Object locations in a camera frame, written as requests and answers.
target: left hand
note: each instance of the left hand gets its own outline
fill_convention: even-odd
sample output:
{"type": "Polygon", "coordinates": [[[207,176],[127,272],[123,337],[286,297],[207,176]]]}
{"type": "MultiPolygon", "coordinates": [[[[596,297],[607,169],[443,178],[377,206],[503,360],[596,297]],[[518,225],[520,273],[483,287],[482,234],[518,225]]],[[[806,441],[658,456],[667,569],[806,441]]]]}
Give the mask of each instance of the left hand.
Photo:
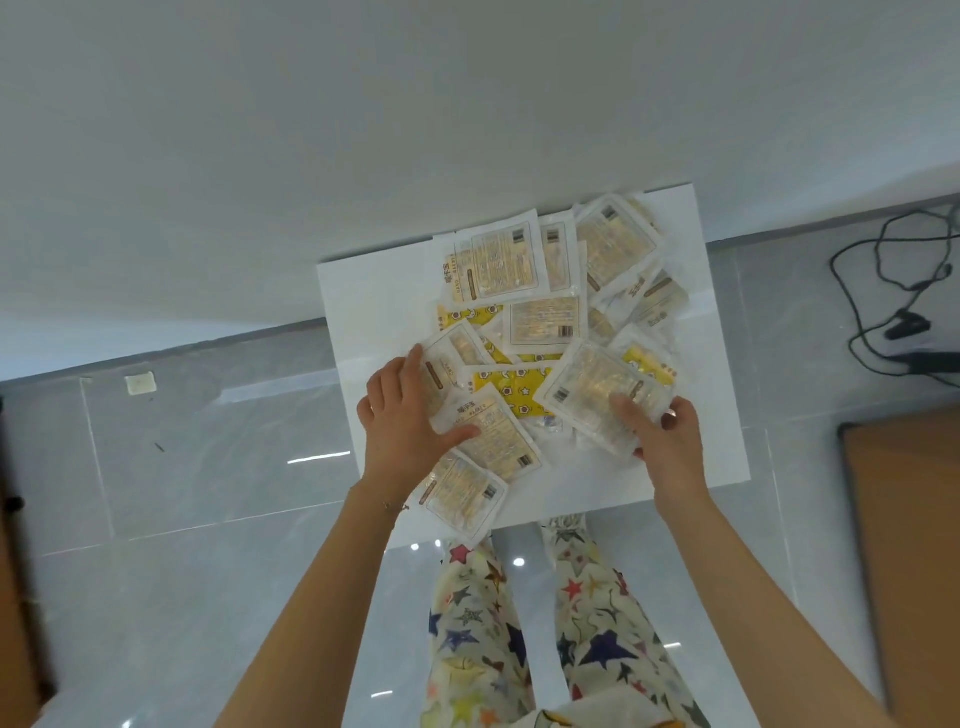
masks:
{"type": "Polygon", "coordinates": [[[417,344],[370,377],[367,395],[357,404],[367,430],[367,453],[361,484],[399,507],[451,448],[480,434],[465,425],[441,435],[426,416],[417,344]]]}

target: right hand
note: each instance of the right hand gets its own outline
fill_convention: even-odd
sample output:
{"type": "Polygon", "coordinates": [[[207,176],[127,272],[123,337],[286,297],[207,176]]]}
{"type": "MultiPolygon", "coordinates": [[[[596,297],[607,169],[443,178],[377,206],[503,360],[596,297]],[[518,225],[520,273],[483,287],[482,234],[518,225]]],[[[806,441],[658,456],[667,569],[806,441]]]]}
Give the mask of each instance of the right hand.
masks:
{"type": "Polygon", "coordinates": [[[640,440],[634,455],[647,464],[655,489],[654,501],[662,514],[664,508],[674,503],[683,506],[694,499],[709,499],[700,421],[690,401],[676,397],[670,408],[677,416],[664,415],[663,426],[651,422],[624,395],[611,396],[610,406],[620,422],[640,440]]]}

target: finger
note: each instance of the finger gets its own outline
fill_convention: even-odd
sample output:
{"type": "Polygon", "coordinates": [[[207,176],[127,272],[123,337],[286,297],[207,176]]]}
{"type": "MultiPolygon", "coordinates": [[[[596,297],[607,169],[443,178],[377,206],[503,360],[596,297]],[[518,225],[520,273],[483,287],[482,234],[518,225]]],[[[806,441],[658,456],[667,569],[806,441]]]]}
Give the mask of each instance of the finger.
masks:
{"type": "Polygon", "coordinates": [[[373,423],[373,410],[370,408],[369,397],[364,397],[357,402],[357,417],[360,418],[360,424],[364,429],[367,429],[373,423]]]}
{"type": "Polygon", "coordinates": [[[420,344],[414,345],[414,348],[407,354],[407,360],[403,362],[403,369],[400,371],[400,387],[403,390],[403,398],[423,399],[423,382],[420,379],[420,363],[423,360],[423,347],[420,344]]]}
{"type": "Polygon", "coordinates": [[[480,428],[476,425],[464,425],[454,427],[446,434],[440,436],[440,445],[447,452],[451,448],[456,448],[467,440],[477,437],[480,434],[480,428]]]}
{"type": "Polygon", "coordinates": [[[610,407],[620,422],[629,427],[641,441],[644,436],[660,429],[650,421],[639,405],[626,395],[610,395],[610,407]]]}
{"type": "Polygon", "coordinates": [[[700,426],[700,417],[697,415],[697,408],[693,402],[685,400],[683,397],[675,397],[670,402],[670,409],[677,415],[677,425],[697,425],[700,426]]]}
{"type": "Polygon", "coordinates": [[[380,386],[383,388],[384,404],[400,404],[400,369],[403,368],[404,358],[398,356],[387,362],[387,366],[380,370],[380,386]]]}
{"type": "Polygon", "coordinates": [[[375,375],[371,376],[367,382],[367,399],[370,400],[370,409],[374,415],[383,412],[383,387],[380,385],[381,369],[375,375]]]}

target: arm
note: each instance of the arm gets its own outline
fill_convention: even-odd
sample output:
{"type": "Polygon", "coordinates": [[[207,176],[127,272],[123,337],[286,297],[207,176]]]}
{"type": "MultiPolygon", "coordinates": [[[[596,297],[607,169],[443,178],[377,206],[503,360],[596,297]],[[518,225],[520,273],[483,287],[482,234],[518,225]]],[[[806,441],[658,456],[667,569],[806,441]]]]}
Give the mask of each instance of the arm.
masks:
{"type": "Polygon", "coordinates": [[[367,383],[364,475],[260,647],[216,728],[340,725],[373,588],[404,501],[441,455],[477,434],[427,420],[417,345],[367,383]]]}
{"type": "Polygon", "coordinates": [[[674,400],[677,417],[663,429],[627,398],[611,404],[643,445],[637,455],[647,463],[657,509],[760,724],[895,728],[713,503],[693,405],[674,400]]]}

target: gray tile floor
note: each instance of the gray tile floor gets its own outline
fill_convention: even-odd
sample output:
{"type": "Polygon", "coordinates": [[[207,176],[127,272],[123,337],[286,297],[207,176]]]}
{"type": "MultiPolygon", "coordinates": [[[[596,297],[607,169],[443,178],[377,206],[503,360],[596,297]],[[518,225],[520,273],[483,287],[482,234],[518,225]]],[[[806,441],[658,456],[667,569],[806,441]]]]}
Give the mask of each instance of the gray tile floor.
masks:
{"type": "MultiPolygon", "coordinates": [[[[764,567],[870,690],[882,694],[844,495],[837,425],[957,398],[860,369],[828,256],[879,222],[710,260],[753,480],[714,491],[764,567]]],[[[923,234],[928,226],[904,228],[923,234]]],[[[928,253],[892,251],[917,276],[928,253]]],[[[848,266],[873,320],[899,298],[848,266]]],[[[960,282],[921,310],[945,323],[960,282]]],[[[322,328],[120,369],[0,387],[32,608],[60,693],[45,726],[209,726],[337,517],[357,473],[322,328]],[[153,371],[130,397],[124,376],[153,371]]],[[[679,553],[650,503],[591,514],[705,713],[756,725],[679,553]]],[[[566,693],[553,638],[552,574],[532,525],[498,532],[542,706],[566,693]],[[512,565],[517,556],[522,567],[512,565]]],[[[347,726],[414,725],[426,674],[433,544],[390,551],[353,682],[347,726]],[[371,698],[376,692],[392,694],[371,698]]]]}

